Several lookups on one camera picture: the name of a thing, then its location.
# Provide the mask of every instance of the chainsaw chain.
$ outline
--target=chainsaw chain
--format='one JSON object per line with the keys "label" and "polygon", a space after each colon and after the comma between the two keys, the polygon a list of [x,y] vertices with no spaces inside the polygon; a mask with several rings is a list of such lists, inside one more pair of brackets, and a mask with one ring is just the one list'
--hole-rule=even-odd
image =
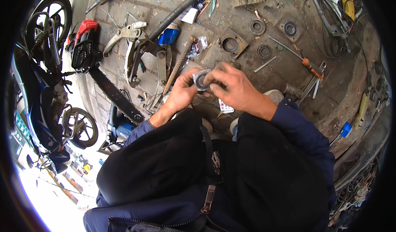
{"label": "chainsaw chain", "polygon": [[[124,111],[123,111],[123,110],[122,110],[122,109],[110,98],[110,96],[103,90],[103,88],[99,85],[99,83],[95,80],[95,78],[93,78],[92,74],[91,74],[90,72],[88,72],[88,73],[91,75],[93,81],[94,81],[95,84],[99,87],[99,89],[102,91],[102,93],[105,94],[106,97],[109,98],[109,100],[112,101],[112,104],[113,104],[114,106],[116,106],[117,109],[118,109],[119,111],[121,111],[129,120],[133,121],[134,123],[136,123],[136,124],[138,124],[138,125],[141,123],[141,122],[137,122],[135,119],[131,118],[128,114],[126,114],[126,112],[124,112]],[[107,79],[107,81],[109,81],[110,83],[112,83],[112,82],[107,78],[106,75],[103,75],[103,76]]]}

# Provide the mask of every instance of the chainsaw bar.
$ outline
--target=chainsaw bar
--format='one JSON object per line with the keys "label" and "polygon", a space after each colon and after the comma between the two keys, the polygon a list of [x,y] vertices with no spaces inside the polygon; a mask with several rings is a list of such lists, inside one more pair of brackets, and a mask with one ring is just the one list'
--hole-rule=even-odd
{"label": "chainsaw bar", "polygon": [[125,96],[114,86],[114,84],[100,71],[98,68],[91,68],[89,70],[93,80],[103,91],[104,94],[113,102],[113,104],[131,121],[141,123],[144,121],[144,116],[136,107],[128,101]]}

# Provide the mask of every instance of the hand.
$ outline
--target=hand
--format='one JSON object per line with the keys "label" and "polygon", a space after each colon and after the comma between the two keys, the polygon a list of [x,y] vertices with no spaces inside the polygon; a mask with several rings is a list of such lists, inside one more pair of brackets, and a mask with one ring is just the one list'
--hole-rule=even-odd
{"label": "hand", "polygon": [[[164,106],[174,111],[174,113],[183,110],[191,104],[194,96],[198,93],[197,87],[194,85],[190,86],[192,82],[192,75],[201,71],[202,69],[193,68],[183,75],[179,76],[172,88],[171,94]],[[210,96],[208,92],[204,92],[204,96]]]}
{"label": "hand", "polygon": [[[198,89],[195,85],[190,86],[189,83],[192,81],[192,74],[198,71],[201,71],[201,69],[193,68],[176,79],[170,96],[165,104],[149,119],[154,127],[157,128],[162,126],[168,122],[176,112],[183,110],[191,104],[194,96],[198,93]],[[204,92],[204,96],[210,96],[210,94]]]}
{"label": "hand", "polygon": [[[221,82],[225,89],[217,84],[218,82]],[[236,110],[268,121],[275,114],[277,105],[268,96],[257,91],[242,71],[225,62],[219,63],[206,75],[204,84],[210,84],[210,89],[215,95]]]}

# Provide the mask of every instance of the screwdriver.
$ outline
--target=screwdriver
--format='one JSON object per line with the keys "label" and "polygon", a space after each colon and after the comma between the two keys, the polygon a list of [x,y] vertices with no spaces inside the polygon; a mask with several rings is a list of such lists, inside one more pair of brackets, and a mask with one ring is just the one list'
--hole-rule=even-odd
{"label": "screwdriver", "polygon": [[347,138],[352,131],[352,126],[348,123],[345,122],[343,128],[341,129],[340,133],[338,136],[331,142],[330,147],[342,136],[344,138]]}
{"label": "screwdriver", "polygon": [[302,58],[300,57],[300,55],[298,55],[297,53],[295,53],[294,51],[290,50],[290,48],[288,48],[287,46],[285,46],[284,44],[280,43],[279,41],[275,40],[273,37],[270,36],[270,39],[275,41],[276,43],[280,44],[281,46],[283,46],[284,48],[286,48],[287,50],[293,52],[297,57],[299,57],[302,60],[302,63],[305,67],[307,67],[317,78],[322,79],[323,78],[323,72],[316,67],[314,64],[312,64],[308,58]]}

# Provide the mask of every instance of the navy jacket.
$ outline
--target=navy jacket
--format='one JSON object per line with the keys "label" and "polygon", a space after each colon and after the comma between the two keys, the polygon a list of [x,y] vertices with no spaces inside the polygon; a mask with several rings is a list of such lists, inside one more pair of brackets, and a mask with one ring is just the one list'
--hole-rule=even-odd
{"label": "navy jacket", "polygon": [[[309,122],[300,112],[293,100],[288,100],[286,96],[278,105],[278,108],[270,121],[289,140],[289,142],[313,160],[320,169],[323,170],[324,179],[328,189],[328,210],[335,204],[335,190],[333,185],[333,167],[335,158],[329,152],[329,140],[323,136],[315,126]],[[136,127],[126,141],[126,145],[153,130],[154,127],[148,120]],[[97,208],[88,210],[84,214],[84,225],[87,231],[106,231],[110,220],[117,217],[128,218],[141,221],[155,221],[161,225],[178,225],[193,219],[202,207],[201,199],[197,197],[205,196],[199,185],[193,185],[179,195],[142,201],[133,204],[126,204],[117,207],[109,207],[106,200],[99,192],[96,203]],[[216,189],[213,200],[216,204],[211,210],[211,219],[223,228],[230,231],[244,231],[234,218],[232,208],[228,206],[225,192],[220,188]],[[314,231],[325,231],[328,226],[328,218],[323,218],[315,227]]]}

